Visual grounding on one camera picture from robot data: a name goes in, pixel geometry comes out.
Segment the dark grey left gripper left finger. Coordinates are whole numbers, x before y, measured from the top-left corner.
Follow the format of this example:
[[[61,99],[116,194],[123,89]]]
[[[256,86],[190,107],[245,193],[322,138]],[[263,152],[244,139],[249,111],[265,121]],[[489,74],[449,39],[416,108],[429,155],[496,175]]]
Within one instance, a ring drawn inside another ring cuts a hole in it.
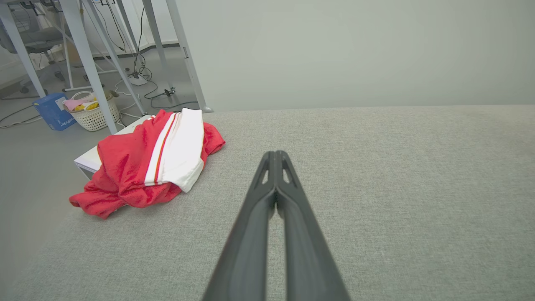
[[[275,153],[266,152],[212,273],[204,301],[264,301],[269,220],[275,209]]]

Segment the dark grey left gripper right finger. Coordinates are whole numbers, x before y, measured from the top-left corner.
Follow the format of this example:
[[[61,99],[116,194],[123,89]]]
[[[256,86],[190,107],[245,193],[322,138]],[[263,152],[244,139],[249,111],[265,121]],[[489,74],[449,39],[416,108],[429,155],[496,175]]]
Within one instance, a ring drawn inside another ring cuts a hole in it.
[[[276,152],[276,204],[284,223],[289,301],[349,301],[342,276],[289,155]]]

